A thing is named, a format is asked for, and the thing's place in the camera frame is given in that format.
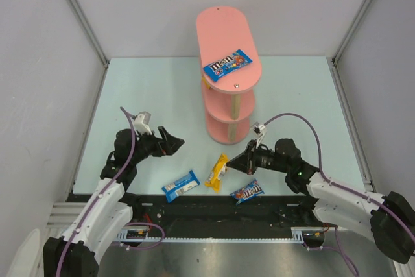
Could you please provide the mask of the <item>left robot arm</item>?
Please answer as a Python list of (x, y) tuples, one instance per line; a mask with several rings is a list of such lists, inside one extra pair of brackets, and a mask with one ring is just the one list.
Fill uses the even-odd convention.
[(99, 264), (116, 235), (142, 206), (127, 189), (137, 174), (137, 165), (148, 157), (172, 156), (185, 143), (163, 126), (153, 131), (131, 128), (118, 131), (100, 180), (83, 210), (59, 238), (43, 246), (45, 276), (97, 276)]

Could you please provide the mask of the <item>yellow M&M bag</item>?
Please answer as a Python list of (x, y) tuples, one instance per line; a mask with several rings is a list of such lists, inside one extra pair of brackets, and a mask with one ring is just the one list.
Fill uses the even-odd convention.
[(209, 84), (209, 82), (206, 80), (205, 77), (202, 77), (202, 82), (204, 83), (207, 89), (209, 90), (211, 89), (211, 85)]

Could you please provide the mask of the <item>yellow candy bag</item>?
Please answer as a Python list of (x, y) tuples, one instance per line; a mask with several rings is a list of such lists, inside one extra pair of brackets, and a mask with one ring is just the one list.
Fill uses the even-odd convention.
[(228, 161), (228, 156), (222, 153), (204, 182), (206, 187), (210, 187), (216, 193), (219, 193), (221, 190), (222, 178), (228, 170), (226, 166)]

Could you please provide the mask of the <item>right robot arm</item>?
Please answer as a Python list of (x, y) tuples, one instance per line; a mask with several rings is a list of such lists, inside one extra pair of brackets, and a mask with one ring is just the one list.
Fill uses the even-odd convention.
[(302, 159), (292, 139), (279, 139), (273, 149), (253, 139), (226, 165), (248, 175), (258, 168), (283, 173), (294, 193), (311, 198), (312, 213), (320, 222), (373, 241), (395, 262), (406, 264), (414, 255), (414, 208), (403, 195), (359, 191), (323, 178), (319, 168)]

